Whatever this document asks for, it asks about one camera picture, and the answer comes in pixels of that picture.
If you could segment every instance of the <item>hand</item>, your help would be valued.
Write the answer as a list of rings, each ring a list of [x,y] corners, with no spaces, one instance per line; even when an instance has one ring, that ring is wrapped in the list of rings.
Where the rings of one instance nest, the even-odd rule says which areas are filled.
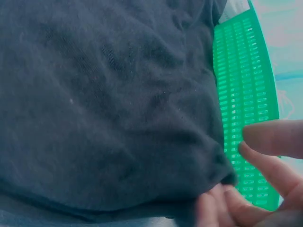
[[[235,227],[227,209],[221,184],[199,196],[196,211],[198,227]]]
[[[243,130],[241,155],[260,170],[268,182],[283,196],[284,202],[270,212],[246,201],[233,187],[225,187],[225,199],[235,223],[253,227],[282,211],[303,211],[303,178],[274,156],[303,158],[303,121],[272,121]]]

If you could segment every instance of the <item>cloth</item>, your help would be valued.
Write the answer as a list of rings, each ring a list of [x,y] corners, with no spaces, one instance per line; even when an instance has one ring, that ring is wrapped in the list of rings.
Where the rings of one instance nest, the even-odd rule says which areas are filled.
[[[213,72],[225,3],[2,0],[0,223],[182,223],[235,184]]]

